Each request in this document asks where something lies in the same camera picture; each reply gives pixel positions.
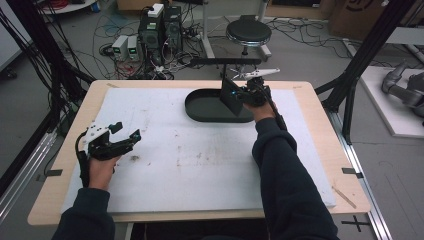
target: wooden table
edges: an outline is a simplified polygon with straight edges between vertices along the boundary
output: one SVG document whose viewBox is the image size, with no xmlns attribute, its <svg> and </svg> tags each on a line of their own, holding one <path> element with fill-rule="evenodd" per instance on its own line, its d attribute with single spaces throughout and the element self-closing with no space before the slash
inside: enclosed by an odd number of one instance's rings
<svg viewBox="0 0 424 240">
<path fill-rule="evenodd" d="M 370 204 L 355 174 L 344 174 L 342 168 L 351 168 L 321 102 L 308 82 L 268 81 L 271 89 L 292 89 L 307 122 L 315 147 L 322 161 L 328 180 L 336 197 L 337 206 L 330 213 L 366 213 Z M 52 169 L 63 169 L 61 176 L 48 177 L 31 210 L 31 225 L 54 225 L 60 220 L 68 184 L 76 164 L 74 144 L 76 138 L 96 118 L 104 96 L 109 88 L 220 88 L 221 81 L 119 81 L 98 80 L 94 82 L 74 120 L 58 153 Z M 116 222 L 145 222 L 165 220 L 260 218 L 263 211 L 204 211 L 131 213 L 113 215 Z"/>
</svg>

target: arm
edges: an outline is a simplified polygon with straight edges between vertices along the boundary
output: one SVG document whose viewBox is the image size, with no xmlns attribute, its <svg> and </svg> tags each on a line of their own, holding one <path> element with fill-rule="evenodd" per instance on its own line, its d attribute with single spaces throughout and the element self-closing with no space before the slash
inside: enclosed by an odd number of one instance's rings
<svg viewBox="0 0 424 240">
<path fill-rule="evenodd" d="M 74 205 L 62 214 L 52 239 L 114 239 L 115 224 L 107 213 L 107 188 L 118 159 L 90 160 L 90 185 L 78 191 Z"/>
<path fill-rule="evenodd" d="M 278 128 L 269 104 L 248 107 L 258 139 L 253 157 L 271 239 L 338 239 L 337 227 L 296 154 L 296 141 Z"/>
</svg>

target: dark sleeve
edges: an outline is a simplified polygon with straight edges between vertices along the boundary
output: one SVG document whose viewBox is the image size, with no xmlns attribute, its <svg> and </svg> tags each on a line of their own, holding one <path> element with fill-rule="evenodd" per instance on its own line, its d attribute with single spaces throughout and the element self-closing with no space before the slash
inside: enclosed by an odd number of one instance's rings
<svg viewBox="0 0 424 240">
<path fill-rule="evenodd" d="M 107 213 L 109 197 L 104 190 L 81 188 L 73 207 L 62 214 L 52 239 L 113 240 L 115 224 Z"/>
<path fill-rule="evenodd" d="M 338 239 L 337 227 L 296 154 L 296 141 L 275 119 L 256 124 L 253 157 L 271 239 Z"/>
</svg>

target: black tray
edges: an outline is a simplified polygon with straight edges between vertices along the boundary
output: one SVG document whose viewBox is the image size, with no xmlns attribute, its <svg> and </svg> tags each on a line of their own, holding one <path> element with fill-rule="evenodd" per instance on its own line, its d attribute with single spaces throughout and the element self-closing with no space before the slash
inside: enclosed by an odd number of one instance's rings
<svg viewBox="0 0 424 240">
<path fill-rule="evenodd" d="M 238 116 L 220 100 L 221 89 L 197 89 L 187 95 L 187 115 L 198 122 L 246 123 L 253 120 L 253 114 L 243 108 Z"/>
</svg>

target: human hand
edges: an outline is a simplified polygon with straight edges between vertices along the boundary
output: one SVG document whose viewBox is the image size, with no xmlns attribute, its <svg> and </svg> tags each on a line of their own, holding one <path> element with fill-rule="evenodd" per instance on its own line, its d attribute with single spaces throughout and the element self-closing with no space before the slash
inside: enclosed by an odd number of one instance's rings
<svg viewBox="0 0 424 240">
<path fill-rule="evenodd" d="M 120 158 L 121 156 L 114 157 L 106 161 L 99 161 L 95 158 L 91 158 L 90 183 L 88 184 L 88 187 L 107 191 L 109 182 L 112 179 L 113 168 Z"/>
<path fill-rule="evenodd" d="M 259 122 L 260 120 L 264 119 L 264 118 L 275 118 L 275 113 L 272 110 L 271 105 L 269 105 L 268 102 L 266 102 L 264 105 L 260 106 L 260 107 L 254 107 L 248 104 L 243 104 L 243 106 L 251 111 L 253 113 L 253 118 L 255 119 L 255 122 Z"/>
</svg>

